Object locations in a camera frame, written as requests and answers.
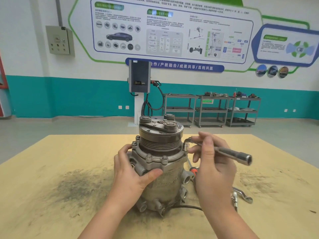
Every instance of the concrete floor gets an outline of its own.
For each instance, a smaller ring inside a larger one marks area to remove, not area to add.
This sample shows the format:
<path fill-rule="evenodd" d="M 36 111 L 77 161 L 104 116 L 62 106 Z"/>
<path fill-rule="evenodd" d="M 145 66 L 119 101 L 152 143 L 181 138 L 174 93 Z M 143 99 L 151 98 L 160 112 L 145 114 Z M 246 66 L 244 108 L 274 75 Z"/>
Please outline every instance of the concrete floor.
<path fill-rule="evenodd" d="M 0 164 L 51 134 L 138 134 L 128 126 L 133 118 L 70 118 L 0 120 Z M 215 134 L 253 134 L 319 168 L 319 121 L 308 119 L 258 119 L 252 127 L 186 127 Z"/>

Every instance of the wooden workbench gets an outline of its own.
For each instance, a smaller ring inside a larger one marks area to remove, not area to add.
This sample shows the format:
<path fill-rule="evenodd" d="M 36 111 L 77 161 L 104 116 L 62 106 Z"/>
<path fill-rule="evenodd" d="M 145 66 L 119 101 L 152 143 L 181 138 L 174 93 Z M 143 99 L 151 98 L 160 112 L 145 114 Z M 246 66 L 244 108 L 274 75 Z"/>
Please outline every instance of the wooden workbench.
<path fill-rule="evenodd" d="M 221 134 L 253 155 L 237 164 L 238 212 L 260 238 L 319 238 L 319 170 L 250 134 Z M 135 135 L 51 135 L 0 165 L 0 238 L 77 238 L 104 202 L 113 156 Z M 192 183 L 186 204 L 199 205 Z M 130 210 L 115 238 L 215 238 L 201 211 Z"/>

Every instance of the white wall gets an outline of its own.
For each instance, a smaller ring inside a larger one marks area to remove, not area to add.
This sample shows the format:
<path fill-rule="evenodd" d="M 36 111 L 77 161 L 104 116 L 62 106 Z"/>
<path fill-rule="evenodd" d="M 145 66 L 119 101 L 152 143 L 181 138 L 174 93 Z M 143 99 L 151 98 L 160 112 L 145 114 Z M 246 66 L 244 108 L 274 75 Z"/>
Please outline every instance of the white wall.
<path fill-rule="evenodd" d="M 74 1 L 60 0 L 63 25 L 66 27 L 69 27 L 68 15 Z M 75 58 L 49 53 L 45 26 L 58 25 L 55 0 L 31 0 L 31 2 L 1 0 L 0 2 L 0 51 L 8 75 L 127 79 L 126 65 L 93 62 L 76 37 L 74 37 Z M 247 7 L 258 8 L 263 15 L 307 21 L 311 29 L 319 30 L 319 0 L 243 0 L 243 3 Z M 19 15 L 11 15 L 13 8 L 20 11 Z M 309 68 L 299 68 L 285 79 L 257 77 L 252 71 L 212 74 L 156 68 L 152 69 L 152 78 L 163 83 L 319 90 L 319 60 Z"/>

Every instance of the compressor housing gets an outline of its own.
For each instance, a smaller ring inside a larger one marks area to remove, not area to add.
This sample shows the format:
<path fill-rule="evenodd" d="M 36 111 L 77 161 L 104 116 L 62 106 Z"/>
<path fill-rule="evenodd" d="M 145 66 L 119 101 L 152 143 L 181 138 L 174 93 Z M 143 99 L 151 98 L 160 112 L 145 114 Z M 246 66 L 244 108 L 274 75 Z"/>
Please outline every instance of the compressor housing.
<path fill-rule="evenodd" d="M 136 207 L 140 212 L 149 209 L 162 215 L 167 207 L 187 197 L 183 185 L 194 178 L 184 169 L 188 158 L 188 149 L 181 142 L 184 126 L 175 121 L 173 114 L 141 116 L 139 121 L 139 136 L 132 142 L 132 152 L 128 152 L 130 163 L 139 176 L 156 168 L 163 174 L 144 189 Z"/>

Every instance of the gray electrical panel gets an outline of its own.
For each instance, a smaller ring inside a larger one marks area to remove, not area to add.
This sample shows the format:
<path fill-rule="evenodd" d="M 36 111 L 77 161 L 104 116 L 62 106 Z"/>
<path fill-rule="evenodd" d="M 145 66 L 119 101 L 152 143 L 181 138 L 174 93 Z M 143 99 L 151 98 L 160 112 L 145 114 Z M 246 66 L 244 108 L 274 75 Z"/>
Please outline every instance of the gray electrical panel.
<path fill-rule="evenodd" d="M 151 86 L 151 63 L 142 60 L 129 61 L 129 91 L 149 93 Z"/>
<path fill-rule="evenodd" d="M 72 31 L 66 27 L 45 26 L 51 54 L 74 56 Z"/>

